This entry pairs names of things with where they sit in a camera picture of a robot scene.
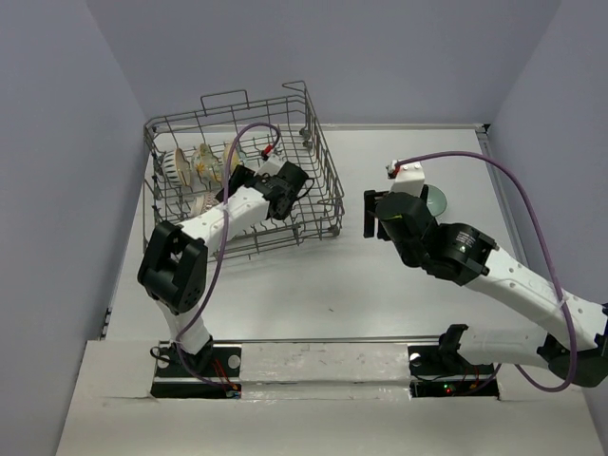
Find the teal yellow sun bowl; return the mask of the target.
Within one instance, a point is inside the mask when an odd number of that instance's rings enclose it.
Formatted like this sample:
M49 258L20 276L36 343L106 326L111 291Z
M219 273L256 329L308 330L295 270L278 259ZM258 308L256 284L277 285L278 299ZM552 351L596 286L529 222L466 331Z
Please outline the teal yellow sun bowl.
M246 156L239 141L233 139L232 142L225 144L222 159L223 176L231 176L239 165L246 164Z

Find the plain teal bowl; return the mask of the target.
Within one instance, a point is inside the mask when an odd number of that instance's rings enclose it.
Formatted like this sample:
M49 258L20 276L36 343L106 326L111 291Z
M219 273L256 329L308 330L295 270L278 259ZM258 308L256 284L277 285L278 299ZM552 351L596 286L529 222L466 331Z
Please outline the plain teal bowl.
M437 186L427 186L427 208L435 217L440 217L447 210L447 197Z

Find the brown patterned bowl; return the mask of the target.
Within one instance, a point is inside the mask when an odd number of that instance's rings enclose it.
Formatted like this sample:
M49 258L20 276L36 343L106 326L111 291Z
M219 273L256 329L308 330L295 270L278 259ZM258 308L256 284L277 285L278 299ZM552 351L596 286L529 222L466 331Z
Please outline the brown patterned bowl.
M203 192L200 195L196 196L194 201L192 202L189 217L198 217L203 213L209 211L210 209L216 207L218 204L220 204L220 201L218 200L216 193L211 191Z

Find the orange flower bowl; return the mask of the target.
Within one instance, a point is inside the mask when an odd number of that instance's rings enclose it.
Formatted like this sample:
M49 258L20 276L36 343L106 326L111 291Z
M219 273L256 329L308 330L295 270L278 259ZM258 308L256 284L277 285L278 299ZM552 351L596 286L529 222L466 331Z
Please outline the orange flower bowl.
M202 181L221 182L223 168L209 145L202 142L191 158L193 172Z

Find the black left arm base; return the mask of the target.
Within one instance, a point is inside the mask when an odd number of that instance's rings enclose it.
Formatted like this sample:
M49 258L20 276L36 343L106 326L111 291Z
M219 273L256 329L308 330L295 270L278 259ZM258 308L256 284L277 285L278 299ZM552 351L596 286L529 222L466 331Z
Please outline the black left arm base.
M154 373L150 393L157 399L239 399L242 386L239 379L241 346L218 344L213 348L205 366L189 363L198 376L193 376L182 365L175 347L161 342L149 350L154 359Z

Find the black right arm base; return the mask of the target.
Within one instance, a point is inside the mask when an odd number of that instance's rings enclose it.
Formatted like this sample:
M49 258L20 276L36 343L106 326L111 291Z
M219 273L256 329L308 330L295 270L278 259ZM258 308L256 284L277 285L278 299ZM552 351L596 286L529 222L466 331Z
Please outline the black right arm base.
M435 345L408 346L409 390L413 398L500 398L495 367L444 360Z

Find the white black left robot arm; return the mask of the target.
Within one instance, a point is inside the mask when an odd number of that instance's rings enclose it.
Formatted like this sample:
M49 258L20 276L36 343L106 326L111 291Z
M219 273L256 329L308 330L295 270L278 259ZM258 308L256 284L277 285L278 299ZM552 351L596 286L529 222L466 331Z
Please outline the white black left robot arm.
M158 303L177 362L188 374L201 375L212 358L213 337L201 314L219 281L227 242L267 219L286 219L308 180L290 161L269 160L259 171L239 165L218 192L217 205L154 228L137 280Z

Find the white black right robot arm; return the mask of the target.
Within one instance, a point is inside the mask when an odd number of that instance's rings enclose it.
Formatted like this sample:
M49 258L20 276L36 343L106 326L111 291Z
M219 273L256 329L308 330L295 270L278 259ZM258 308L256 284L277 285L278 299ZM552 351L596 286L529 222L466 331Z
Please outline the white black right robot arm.
M452 324L422 354L423 366L454 373L492 364L533 366L583 388L606 379L605 305L557 293L471 225L438 222L424 196L367 190L363 201L364 238L391 242L406 266L488 296L531 323L489 332Z

